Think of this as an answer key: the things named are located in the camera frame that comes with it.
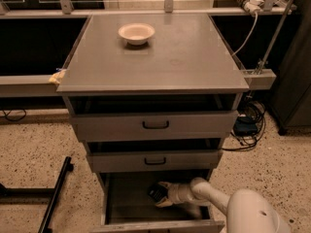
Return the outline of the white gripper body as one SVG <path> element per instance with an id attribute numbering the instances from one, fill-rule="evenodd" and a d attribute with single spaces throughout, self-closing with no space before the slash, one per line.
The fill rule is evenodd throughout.
<path id="1" fill-rule="evenodd" d="M 168 187 L 168 199 L 173 204 L 191 203 L 194 195 L 187 183 L 172 183 Z"/>

